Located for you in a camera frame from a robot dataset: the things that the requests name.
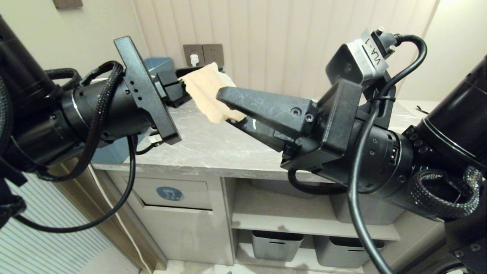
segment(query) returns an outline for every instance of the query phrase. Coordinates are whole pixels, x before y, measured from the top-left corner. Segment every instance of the beige cloth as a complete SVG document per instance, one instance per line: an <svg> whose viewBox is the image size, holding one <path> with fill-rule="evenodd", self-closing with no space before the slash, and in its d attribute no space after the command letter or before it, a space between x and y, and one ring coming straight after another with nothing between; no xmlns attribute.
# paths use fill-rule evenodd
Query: beige cloth
<svg viewBox="0 0 487 274"><path fill-rule="evenodd" d="M211 122L220 123L227 119L241 121L245 118L245 114L231 110L216 99L216 94L220 88L235 87L230 77L218 71L216 63L211 63L188 73L179 80L184 82L186 91L196 102L196 106Z"/></svg>

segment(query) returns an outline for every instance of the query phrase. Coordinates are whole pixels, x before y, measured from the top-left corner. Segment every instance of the label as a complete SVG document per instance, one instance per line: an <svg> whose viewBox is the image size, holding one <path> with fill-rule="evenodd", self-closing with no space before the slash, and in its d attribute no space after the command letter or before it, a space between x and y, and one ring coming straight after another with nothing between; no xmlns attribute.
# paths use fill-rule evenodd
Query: label
<svg viewBox="0 0 487 274"><path fill-rule="evenodd" d="M160 197L169 201L177 202L177 201L184 200L184 194L179 189L163 186L163 187L158 187L156 191Z"/></svg>
<svg viewBox="0 0 487 274"><path fill-rule="evenodd" d="M389 65L386 63L386 60L382 57L382 54L380 53L379 48L377 47L377 44L375 43L374 39L372 39L372 36L370 35L368 29L362 32L362 35L360 35L360 39L362 40L362 48L364 49L365 53L369 57L372 65L378 72L383 74L387 70Z"/></svg>

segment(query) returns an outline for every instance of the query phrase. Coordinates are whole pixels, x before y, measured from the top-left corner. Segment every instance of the wall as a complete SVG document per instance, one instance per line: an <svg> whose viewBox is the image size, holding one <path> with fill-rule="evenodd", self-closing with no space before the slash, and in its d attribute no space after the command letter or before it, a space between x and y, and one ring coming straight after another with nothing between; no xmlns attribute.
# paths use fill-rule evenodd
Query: wall
<svg viewBox="0 0 487 274"><path fill-rule="evenodd" d="M9 184L12 192L27 203L23 214L26 218L51 227L88 222L53 183L41 181L33 174L26 176L28 182L20 188ZM96 228L50 234L10 219L0 230L0 273L137 274L139 269Z"/></svg>
<svg viewBox="0 0 487 274"><path fill-rule="evenodd" d="M487 54L487 1L441 0L425 36L428 55L400 99L442 100Z"/></svg>
<svg viewBox="0 0 487 274"><path fill-rule="evenodd" d="M73 67L84 76L106 61L121 62L113 39L127 35L147 56L131 0L83 0L69 10L56 10L52 0L4 0L0 11L44 69Z"/></svg>
<svg viewBox="0 0 487 274"><path fill-rule="evenodd" d="M365 28L422 35L436 0L145 0L134 1L151 56L185 66L183 44L221 43L237 86L319 98L325 66ZM397 73L415 48L390 58Z"/></svg>

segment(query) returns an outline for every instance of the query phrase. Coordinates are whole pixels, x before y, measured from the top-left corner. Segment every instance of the shelf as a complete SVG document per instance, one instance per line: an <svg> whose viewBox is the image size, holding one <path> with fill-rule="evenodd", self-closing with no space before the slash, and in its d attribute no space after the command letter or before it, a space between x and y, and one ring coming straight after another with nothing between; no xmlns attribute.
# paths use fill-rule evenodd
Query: shelf
<svg viewBox="0 0 487 274"><path fill-rule="evenodd" d="M337 220L328 196L303 199L253 188L241 181L236 191L232 228L358 237L353 224ZM367 225L372 238L399 241L393 224Z"/></svg>
<svg viewBox="0 0 487 274"><path fill-rule="evenodd" d="M328 273L343 273L343 274L361 274L364 273L363 269L360 268L336 268L336 267L326 267L318 263L316 258L315 247L313 245L313 239L311 236L306 235L301 248L294 259L290 262L273 261L257 259L254 256L254 251L252 250L252 235L250 231L241 230L239 236L239 243L237 248L237 257L235 260L236 264L243 265L256 265L256 266L266 266L266 267L277 267L277 268L291 268L298 270L308 270L316 272L328 272Z"/></svg>

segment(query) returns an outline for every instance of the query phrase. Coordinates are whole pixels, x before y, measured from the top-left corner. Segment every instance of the blue circular sticker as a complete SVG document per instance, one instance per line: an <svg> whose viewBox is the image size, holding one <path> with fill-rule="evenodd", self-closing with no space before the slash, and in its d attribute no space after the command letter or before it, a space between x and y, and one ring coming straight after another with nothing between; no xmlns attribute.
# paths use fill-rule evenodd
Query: blue circular sticker
<svg viewBox="0 0 487 274"><path fill-rule="evenodd" d="M184 194L179 189L163 186L163 187L158 187L156 191L160 197L169 201L177 202L177 201L184 200Z"/></svg>

